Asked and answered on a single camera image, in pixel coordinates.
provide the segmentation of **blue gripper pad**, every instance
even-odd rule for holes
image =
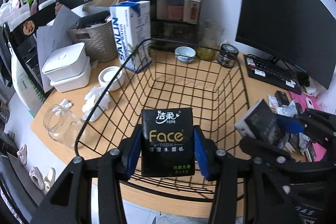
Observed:
[[[282,115],[277,115],[277,124],[280,128],[282,128],[285,132],[292,133],[294,135],[303,132],[305,129],[301,123],[292,117],[286,117]]]
[[[126,171],[126,176],[128,179],[131,178],[131,176],[135,172],[135,167],[137,166],[137,162],[140,156],[140,151],[141,151],[141,125],[137,125],[134,128],[133,134],[131,138],[134,140],[132,148],[129,152],[128,159],[127,159],[127,171]]]
[[[210,178],[209,159],[205,147],[203,146],[204,139],[205,137],[201,128],[199,126],[194,126],[195,157],[197,159],[202,176],[208,180]]]

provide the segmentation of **gray basket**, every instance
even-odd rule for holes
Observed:
[[[118,55],[111,22],[78,30],[73,25],[68,29],[68,33],[74,43],[85,43],[86,55],[91,60],[108,62]]]

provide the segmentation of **white carton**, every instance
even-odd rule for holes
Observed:
[[[111,6],[110,13],[120,64],[124,64],[136,46],[151,37],[150,2],[122,2]],[[145,42],[125,64],[125,68],[139,73],[151,61],[148,42]]]

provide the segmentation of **keyboard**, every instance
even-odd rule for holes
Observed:
[[[299,95],[302,93],[296,75],[292,71],[283,69],[254,55],[244,55],[244,59],[249,77]]]

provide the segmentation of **black tissue package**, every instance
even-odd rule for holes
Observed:
[[[143,109],[141,147],[143,177],[193,175],[192,109]]]

